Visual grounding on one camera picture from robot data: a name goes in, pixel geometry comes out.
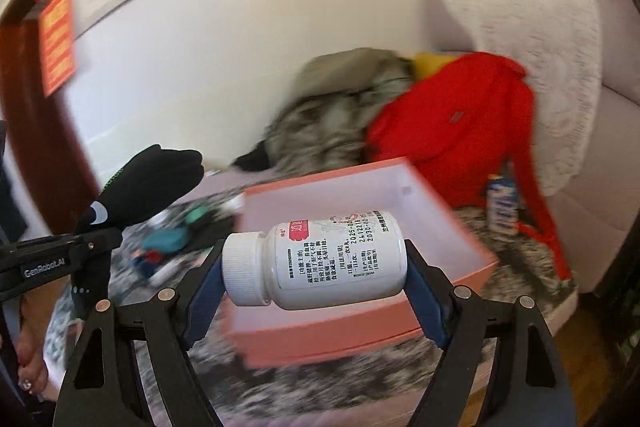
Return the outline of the person's left hand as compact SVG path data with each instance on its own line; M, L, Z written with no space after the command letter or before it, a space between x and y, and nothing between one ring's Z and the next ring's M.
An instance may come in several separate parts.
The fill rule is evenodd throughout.
M49 373L43 358L44 340L55 306L44 288L29 291L21 298L21 329L15 349L18 383L31 395L40 395L47 387Z

